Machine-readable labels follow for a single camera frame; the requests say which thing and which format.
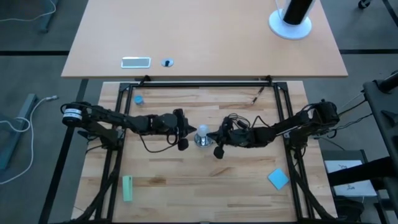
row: blue block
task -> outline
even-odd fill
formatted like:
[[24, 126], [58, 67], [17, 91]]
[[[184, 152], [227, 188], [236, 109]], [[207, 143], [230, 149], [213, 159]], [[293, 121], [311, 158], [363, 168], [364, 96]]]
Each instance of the blue block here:
[[289, 182], [289, 178], [287, 178], [285, 173], [279, 168], [269, 174], [268, 179], [274, 184], [277, 190], [282, 189], [282, 187]]

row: green block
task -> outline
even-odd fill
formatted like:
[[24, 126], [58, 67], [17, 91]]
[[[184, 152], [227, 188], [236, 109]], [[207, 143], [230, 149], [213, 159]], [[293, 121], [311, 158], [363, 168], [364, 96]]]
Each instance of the green block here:
[[123, 201], [132, 202], [132, 176], [123, 176]]

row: wooden workbench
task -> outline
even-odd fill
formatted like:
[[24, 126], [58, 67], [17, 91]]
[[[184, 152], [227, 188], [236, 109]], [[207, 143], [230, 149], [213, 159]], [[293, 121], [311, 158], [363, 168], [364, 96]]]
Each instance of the wooden workbench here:
[[[307, 104], [303, 83], [288, 84], [293, 111], [297, 112]], [[118, 88], [119, 83], [104, 83], [99, 105], [113, 110]], [[130, 115], [171, 113], [182, 108], [190, 125], [207, 124], [212, 131], [216, 131], [230, 113], [237, 113], [251, 122], [257, 115], [269, 124], [279, 122], [272, 88], [265, 88], [256, 104], [250, 105], [258, 90], [252, 87], [140, 88], [133, 94], [142, 95], [145, 105], [133, 103]], [[281, 137], [265, 148], [225, 146], [224, 159], [218, 160], [213, 156], [215, 145], [201, 149], [193, 142], [193, 136], [194, 133], [187, 137], [190, 146], [183, 152], [174, 147], [151, 154], [144, 149], [137, 135], [127, 132], [120, 176], [133, 176], [133, 202], [123, 202], [119, 183], [114, 222], [295, 221], [290, 184], [278, 191], [267, 179], [276, 168], [289, 175]], [[167, 146], [162, 136], [146, 136], [144, 139], [152, 150]], [[89, 147], [99, 144], [93, 142]], [[105, 154], [104, 149], [95, 149], [86, 155], [73, 218], [79, 216], [79, 209], [84, 210], [98, 193]], [[308, 142], [304, 162], [312, 193], [335, 216], [317, 141]], [[301, 199], [306, 213], [303, 197]]]
[[[62, 77], [348, 75], [319, 0], [303, 40], [270, 30], [275, 10], [275, 0], [90, 0]], [[151, 67], [121, 69], [123, 57], [151, 57]]]

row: white base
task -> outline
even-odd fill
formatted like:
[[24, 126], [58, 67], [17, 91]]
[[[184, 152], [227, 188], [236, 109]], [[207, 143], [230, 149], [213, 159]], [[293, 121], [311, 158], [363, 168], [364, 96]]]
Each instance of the white base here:
[[269, 16], [269, 27], [271, 30], [281, 38], [285, 38], [288, 40], [299, 40], [311, 32], [312, 23], [310, 18], [305, 18], [304, 21], [299, 25], [289, 25], [284, 22], [280, 17], [279, 13], [282, 13], [282, 10], [276, 10]]

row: black cable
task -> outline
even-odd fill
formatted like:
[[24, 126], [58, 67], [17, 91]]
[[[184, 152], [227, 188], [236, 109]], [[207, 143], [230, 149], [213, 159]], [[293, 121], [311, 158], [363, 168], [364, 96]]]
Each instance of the black cable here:
[[326, 141], [328, 141], [329, 143], [334, 144], [335, 146], [339, 147], [341, 150], [343, 150], [343, 151], [346, 150], [346, 149], [344, 149], [343, 147], [341, 147], [339, 144], [337, 144], [337, 143], [335, 143], [335, 142], [333, 142], [333, 141], [331, 141], [331, 140], [329, 140], [329, 139], [327, 139], [327, 138], [324, 138], [324, 137], [315, 137], [314, 139], [323, 139], [323, 140], [326, 140]]
[[309, 109], [307, 109], [307, 111], [308, 111], [308, 110], [312, 109], [313, 105], [316, 105], [316, 104], [317, 103], [309, 103], [309, 104], [305, 105], [299, 112], [302, 112], [305, 108], [310, 107]]
[[342, 129], [348, 128], [348, 127], [350, 127], [351, 125], [356, 124], [356, 123], [359, 123], [359, 122], [361, 122], [363, 119], [365, 119], [365, 118], [367, 118], [367, 117], [370, 117], [370, 116], [372, 116], [372, 115], [373, 115], [373, 114], [370, 113], [370, 114], [368, 114], [368, 115], [366, 115], [366, 116], [363, 116], [362, 118], [357, 119], [356, 121], [350, 121], [350, 122], [346, 123], [345, 125], [338, 126], [337, 128], [334, 128], [334, 129], [329, 130], [329, 131], [326, 132], [325, 134], [330, 133], [330, 132], [334, 132], [332, 136], [328, 136], [328, 138], [330, 138], [330, 139], [331, 139], [331, 138], [334, 138], [334, 137], [336, 137], [337, 131], [338, 131], [338, 130], [342, 130]]
[[238, 127], [239, 129], [246, 129], [250, 128], [250, 121], [247, 118], [239, 116], [236, 113], [231, 113], [228, 115], [228, 118], [232, 120], [232, 122]]
[[366, 100], [363, 100], [362, 102], [358, 103], [357, 105], [355, 105], [355, 106], [353, 106], [351, 108], [348, 108], [347, 110], [344, 110], [343, 112], [339, 113], [338, 116], [340, 117], [341, 115], [343, 115], [343, 114], [345, 114], [345, 113], [347, 113], [347, 112], [349, 112], [349, 111], [361, 106], [361, 104], [363, 104], [365, 101]]
[[78, 207], [76, 207], [76, 206], [73, 206], [73, 208], [75, 208], [75, 209], [77, 209], [77, 210], [80, 210], [80, 211], [82, 211], [82, 212], [85, 212], [83, 209], [81, 209], [81, 208], [78, 208]]
[[90, 139], [87, 139], [87, 145], [90, 143], [90, 142], [92, 142], [92, 141], [94, 141], [95, 139], [98, 139], [99, 137], [97, 136], [97, 137], [94, 137], [94, 138], [90, 138]]
[[[307, 151], [307, 147], [304, 147], [303, 154], [300, 155], [301, 158], [304, 157], [306, 151]], [[297, 161], [296, 161], [296, 163], [294, 164], [294, 167], [295, 167], [298, 163], [299, 163], [299, 159], [297, 158]]]
[[253, 125], [251, 126], [252, 128], [253, 128], [254, 125], [256, 124], [257, 119], [260, 119], [260, 121], [261, 121], [265, 126], [267, 126], [268, 128], [270, 128], [270, 126], [269, 126], [267, 123], [265, 123], [265, 122], [261, 119], [260, 116], [256, 116], [256, 118], [254, 119]]
[[86, 154], [87, 154], [87, 152], [90, 152], [91, 150], [93, 150], [93, 149], [97, 149], [97, 148], [99, 148], [99, 147], [103, 147], [104, 146], [104, 144], [102, 144], [102, 145], [99, 145], [99, 146], [94, 146], [94, 147], [91, 147], [91, 148], [89, 148], [89, 149], [87, 149], [86, 150]]
[[[125, 137], [125, 136], [126, 136], [126, 129], [123, 131], [122, 135], [120, 135], [120, 137], [119, 137], [118, 140], [121, 140], [121, 139], [122, 139], [123, 137]], [[98, 137], [95, 137], [95, 138], [93, 138], [93, 139], [89, 139], [89, 140], [87, 141], [87, 144], [88, 144], [90, 141], [94, 141], [94, 140], [97, 139], [97, 138], [98, 138]], [[86, 150], [86, 154], [87, 154], [87, 152], [90, 152], [91, 150], [94, 150], [94, 149], [97, 149], [97, 148], [103, 147], [103, 146], [105, 146], [105, 145], [102, 144], [102, 145], [99, 145], [99, 146], [91, 147], [91, 148], [89, 148], [89, 149]]]
[[171, 145], [171, 146], [169, 146], [169, 147], [166, 147], [166, 148], [164, 148], [164, 149], [162, 149], [162, 150], [159, 150], [159, 151], [151, 151], [151, 150], [149, 150], [149, 149], [147, 148], [147, 145], [145, 144], [145, 142], [144, 142], [144, 140], [143, 140], [142, 136], [141, 136], [141, 135], [139, 135], [139, 137], [141, 138], [141, 141], [142, 141], [142, 143], [143, 143], [143, 145], [144, 145], [145, 149], [146, 149], [148, 152], [150, 152], [150, 153], [158, 153], [158, 152], [163, 152], [163, 151], [166, 151], [166, 150], [170, 149], [171, 147], [173, 147], [173, 146], [176, 146], [176, 145], [177, 145], [177, 144], [173, 144], [173, 145]]
[[170, 142], [169, 137], [170, 137], [170, 135], [168, 134], [167, 137], [166, 137], [166, 141], [167, 141], [168, 144], [173, 145], [173, 144], [177, 143], [178, 135], [176, 135], [176, 134], [174, 135], [175, 138], [174, 138], [174, 142], [173, 143]]

